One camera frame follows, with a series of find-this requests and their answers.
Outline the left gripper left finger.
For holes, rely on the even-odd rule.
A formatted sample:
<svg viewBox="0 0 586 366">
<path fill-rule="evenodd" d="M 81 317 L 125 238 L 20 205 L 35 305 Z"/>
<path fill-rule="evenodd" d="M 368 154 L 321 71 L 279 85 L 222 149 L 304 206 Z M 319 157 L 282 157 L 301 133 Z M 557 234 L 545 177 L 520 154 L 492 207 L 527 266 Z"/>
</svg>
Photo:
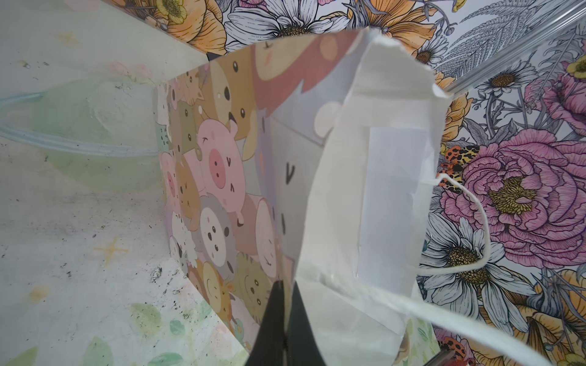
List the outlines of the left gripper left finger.
<svg viewBox="0 0 586 366">
<path fill-rule="evenodd" d="M 273 284 L 253 350 L 245 366 L 283 366 L 285 294 L 283 282 Z"/>
</svg>

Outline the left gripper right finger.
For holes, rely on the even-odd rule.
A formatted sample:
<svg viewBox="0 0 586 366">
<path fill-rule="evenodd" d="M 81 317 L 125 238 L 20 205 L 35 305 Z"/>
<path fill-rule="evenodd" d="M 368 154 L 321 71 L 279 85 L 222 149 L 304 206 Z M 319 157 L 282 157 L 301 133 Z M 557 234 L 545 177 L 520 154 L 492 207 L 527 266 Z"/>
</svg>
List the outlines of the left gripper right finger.
<svg viewBox="0 0 586 366">
<path fill-rule="evenodd" d="M 317 347 L 302 295 L 297 284 L 295 284 L 292 291 L 286 345 L 287 365 L 326 365 Z"/>
</svg>

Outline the pastel patterned gift bag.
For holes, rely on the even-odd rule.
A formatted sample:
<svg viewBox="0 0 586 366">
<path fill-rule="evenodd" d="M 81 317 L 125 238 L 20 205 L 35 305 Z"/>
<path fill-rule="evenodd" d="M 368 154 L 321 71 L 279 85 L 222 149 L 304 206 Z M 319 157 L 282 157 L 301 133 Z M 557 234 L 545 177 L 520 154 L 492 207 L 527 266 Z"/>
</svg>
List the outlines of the pastel patterned gift bag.
<svg viewBox="0 0 586 366">
<path fill-rule="evenodd" d="M 273 284 L 302 295 L 326 365 L 391 365 L 415 317 L 521 365 L 547 359 L 507 331 L 424 302 L 417 278 L 488 274 L 504 251 L 488 204 L 477 224 L 430 211 L 455 178 L 436 164 L 451 97 L 398 41 L 343 30 L 253 44 L 154 92 L 169 206 L 186 221 L 172 254 L 250 349 Z"/>
</svg>

